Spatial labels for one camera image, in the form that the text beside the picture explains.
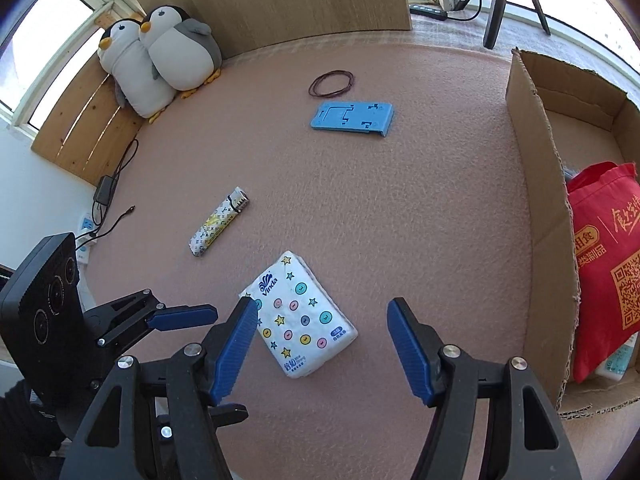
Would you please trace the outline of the patterned lighter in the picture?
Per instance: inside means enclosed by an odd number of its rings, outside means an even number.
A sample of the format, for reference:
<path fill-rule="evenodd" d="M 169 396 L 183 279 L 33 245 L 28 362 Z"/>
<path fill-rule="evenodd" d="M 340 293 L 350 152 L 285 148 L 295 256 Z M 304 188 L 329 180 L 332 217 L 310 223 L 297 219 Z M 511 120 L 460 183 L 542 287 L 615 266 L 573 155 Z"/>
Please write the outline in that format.
<path fill-rule="evenodd" d="M 210 245 L 249 202 L 250 199 L 246 193 L 238 186 L 228 194 L 191 237 L 189 248 L 192 255 L 194 257 L 204 255 Z"/>

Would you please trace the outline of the white lotion bottle blue cap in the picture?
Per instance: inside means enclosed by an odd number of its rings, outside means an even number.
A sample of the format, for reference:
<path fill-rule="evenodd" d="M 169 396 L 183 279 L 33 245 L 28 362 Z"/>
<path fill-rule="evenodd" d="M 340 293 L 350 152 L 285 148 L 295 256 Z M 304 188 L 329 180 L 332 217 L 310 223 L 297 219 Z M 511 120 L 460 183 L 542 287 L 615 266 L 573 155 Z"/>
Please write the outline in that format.
<path fill-rule="evenodd" d="M 614 353 L 604 360 L 594 374 L 613 382 L 619 382 L 625 375 L 634 354 L 638 334 L 632 334 Z"/>

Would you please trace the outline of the patterned tissue pack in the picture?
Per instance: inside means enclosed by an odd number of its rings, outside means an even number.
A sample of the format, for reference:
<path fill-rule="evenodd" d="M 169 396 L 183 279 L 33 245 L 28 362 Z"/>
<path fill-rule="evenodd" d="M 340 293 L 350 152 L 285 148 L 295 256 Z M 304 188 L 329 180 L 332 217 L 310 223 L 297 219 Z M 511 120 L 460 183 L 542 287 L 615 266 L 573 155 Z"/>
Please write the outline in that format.
<path fill-rule="evenodd" d="M 259 336 L 289 378 L 310 375 L 358 337 L 306 262 L 289 250 L 239 296 L 255 301 Z"/>

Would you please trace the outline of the blue plastic phone stand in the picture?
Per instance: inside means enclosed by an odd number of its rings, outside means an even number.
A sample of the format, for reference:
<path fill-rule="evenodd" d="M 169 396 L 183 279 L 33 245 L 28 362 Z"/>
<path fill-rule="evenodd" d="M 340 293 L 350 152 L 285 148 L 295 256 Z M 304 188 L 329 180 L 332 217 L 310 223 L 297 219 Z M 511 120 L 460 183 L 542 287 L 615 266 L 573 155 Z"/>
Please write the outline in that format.
<path fill-rule="evenodd" d="M 382 102 L 324 102 L 310 126 L 316 130 L 376 133 L 387 136 L 394 107 Z"/>

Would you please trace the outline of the black power adapter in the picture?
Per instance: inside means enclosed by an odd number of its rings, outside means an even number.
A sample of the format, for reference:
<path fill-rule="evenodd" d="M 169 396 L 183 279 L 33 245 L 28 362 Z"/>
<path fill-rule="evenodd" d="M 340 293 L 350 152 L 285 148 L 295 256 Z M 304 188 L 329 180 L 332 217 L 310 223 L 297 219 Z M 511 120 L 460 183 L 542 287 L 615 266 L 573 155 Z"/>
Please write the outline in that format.
<path fill-rule="evenodd" d="M 114 187 L 115 178 L 104 174 L 100 177 L 96 192 L 93 194 L 93 201 L 100 206 L 107 207 L 111 203 Z"/>

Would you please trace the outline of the smaller penguin plush toy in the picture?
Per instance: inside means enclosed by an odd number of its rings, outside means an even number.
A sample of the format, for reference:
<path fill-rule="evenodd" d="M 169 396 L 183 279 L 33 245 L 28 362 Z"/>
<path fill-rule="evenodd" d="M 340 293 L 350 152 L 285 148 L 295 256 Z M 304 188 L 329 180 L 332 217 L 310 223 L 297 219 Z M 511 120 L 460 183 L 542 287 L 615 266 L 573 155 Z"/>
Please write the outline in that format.
<path fill-rule="evenodd" d="M 221 74 L 222 54 L 205 23 L 178 6 L 157 6 L 145 15 L 139 32 L 155 71 L 187 99 Z"/>

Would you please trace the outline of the pine slat headboard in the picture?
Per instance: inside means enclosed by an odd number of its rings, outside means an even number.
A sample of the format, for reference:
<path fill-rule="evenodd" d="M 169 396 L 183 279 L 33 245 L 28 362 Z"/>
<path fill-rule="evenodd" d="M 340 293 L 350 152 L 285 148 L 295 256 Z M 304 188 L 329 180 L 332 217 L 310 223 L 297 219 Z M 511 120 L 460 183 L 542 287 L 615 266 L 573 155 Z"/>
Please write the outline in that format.
<path fill-rule="evenodd" d="M 32 141 L 32 151 L 85 182 L 96 185 L 112 174 L 143 119 L 115 98 L 115 79 L 102 68 L 98 45 L 114 14 L 93 21 L 98 30 L 88 40 L 91 55 L 55 102 Z"/>

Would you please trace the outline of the brown cardboard box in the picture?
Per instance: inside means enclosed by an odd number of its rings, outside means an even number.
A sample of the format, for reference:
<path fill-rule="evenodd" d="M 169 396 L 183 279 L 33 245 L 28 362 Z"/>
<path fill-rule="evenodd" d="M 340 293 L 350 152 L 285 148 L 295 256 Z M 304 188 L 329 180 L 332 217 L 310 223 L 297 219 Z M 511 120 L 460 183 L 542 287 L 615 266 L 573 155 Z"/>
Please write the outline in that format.
<path fill-rule="evenodd" d="M 506 106 L 525 174 L 532 239 L 525 359 L 562 419 L 617 411 L 639 400 L 638 363 L 619 382 L 573 379 L 580 287 L 563 170 L 638 162 L 638 106 L 592 70 L 520 49 L 512 52 Z"/>

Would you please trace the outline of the larger penguin plush toy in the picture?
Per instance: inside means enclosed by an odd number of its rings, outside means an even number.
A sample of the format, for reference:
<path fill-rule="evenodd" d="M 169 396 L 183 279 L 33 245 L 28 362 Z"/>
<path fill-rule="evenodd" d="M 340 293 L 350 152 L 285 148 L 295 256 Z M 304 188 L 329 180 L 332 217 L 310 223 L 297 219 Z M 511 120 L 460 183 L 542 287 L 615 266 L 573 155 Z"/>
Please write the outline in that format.
<path fill-rule="evenodd" d="M 105 29 L 98 47 L 104 72 L 114 79 L 116 102 L 129 105 L 150 124 L 175 99 L 176 90 L 160 76 L 139 36 L 141 23 L 133 18 Z"/>

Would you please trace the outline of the red fabric tote bag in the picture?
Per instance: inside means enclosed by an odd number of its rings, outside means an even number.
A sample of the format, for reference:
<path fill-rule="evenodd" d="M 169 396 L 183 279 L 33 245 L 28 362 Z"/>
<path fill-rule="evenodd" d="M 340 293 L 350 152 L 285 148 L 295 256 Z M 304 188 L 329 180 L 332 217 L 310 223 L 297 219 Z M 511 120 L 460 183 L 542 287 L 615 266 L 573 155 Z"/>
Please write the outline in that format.
<path fill-rule="evenodd" d="M 580 287 L 580 384 L 639 331 L 639 182 L 633 162 L 598 162 L 567 183 Z"/>

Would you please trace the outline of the white power strip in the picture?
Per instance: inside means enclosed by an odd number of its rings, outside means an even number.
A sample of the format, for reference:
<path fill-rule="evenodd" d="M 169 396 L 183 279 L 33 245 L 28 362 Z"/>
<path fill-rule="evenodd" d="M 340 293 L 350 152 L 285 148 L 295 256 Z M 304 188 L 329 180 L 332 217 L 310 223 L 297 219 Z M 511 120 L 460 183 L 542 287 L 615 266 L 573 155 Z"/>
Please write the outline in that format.
<path fill-rule="evenodd" d="M 79 264 L 86 266 L 89 263 L 91 247 L 96 242 L 98 227 L 93 221 L 92 213 L 86 211 L 79 220 L 76 242 L 76 260 Z"/>

